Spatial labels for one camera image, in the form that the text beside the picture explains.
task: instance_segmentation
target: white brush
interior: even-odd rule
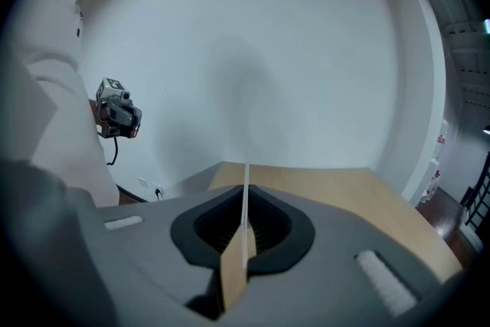
[[[115,229],[139,224],[140,222],[143,222],[143,219],[139,215],[133,215],[127,218],[121,218],[120,220],[107,221],[104,224],[109,231],[114,231]]]
[[[360,252],[356,261],[371,281],[388,312],[397,317],[417,304],[417,299],[372,250]]]

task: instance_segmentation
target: wooden table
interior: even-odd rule
[[[244,164],[224,162],[209,189],[243,184],[244,171]],[[250,184],[274,188],[357,214],[419,257],[441,283],[462,269],[434,228],[370,169],[300,169],[251,165]],[[222,255],[222,275],[227,276],[223,281],[223,292],[225,305],[228,303],[229,306],[246,287],[243,271],[231,273],[242,264],[239,251],[241,244],[235,244],[235,241],[240,240],[240,236],[235,236]]]

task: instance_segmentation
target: wooden floor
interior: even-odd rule
[[[472,245],[459,229],[463,208],[441,188],[426,202],[416,208],[434,227],[437,234],[449,245],[464,269],[476,257]]]
[[[243,184],[245,165],[224,162],[210,189]],[[304,169],[250,165],[250,184],[307,198],[364,218],[419,257],[440,282],[461,263],[434,228],[370,169]]]
[[[121,204],[133,204],[133,203],[138,203],[138,201],[135,201],[133,198],[129,197],[124,192],[119,191],[119,206]]]

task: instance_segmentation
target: wall outlet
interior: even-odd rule
[[[162,200],[162,199],[166,199],[165,194],[163,193],[163,187],[162,187],[160,184],[158,184],[158,183],[153,183],[153,188],[155,189],[155,191],[156,191],[157,189],[159,189],[159,190],[160,190],[160,194],[158,195],[158,198],[159,198],[160,200]]]
[[[146,184],[146,180],[145,180],[144,178],[140,178],[140,177],[138,177],[138,180],[139,180],[139,184],[140,184],[142,187],[148,188],[148,184]]]

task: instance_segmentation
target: white wall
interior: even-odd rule
[[[490,124],[490,110],[465,103],[459,139],[456,143],[439,186],[457,201],[468,187],[474,187],[490,151],[490,136],[483,129]]]
[[[377,172],[408,201],[425,187],[443,121],[446,71],[436,17],[427,0],[392,0],[403,41],[400,117]]]
[[[379,164],[399,77],[388,0],[104,0],[84,21],[88,91],[121,80],[143,111],[111,168],[137,195],[154,198],[137,177],[171,188],[223,160]]]
[[[463,109],[462,90],[458,72],[456,71],[450,49],[445,44],[444,54],[446,58],[446,104],[444,106],[444,119],[449,123],[449,130],[445,145],[439,154],[441,181],[445,178],[444,173],[459,141],[459,129]]]

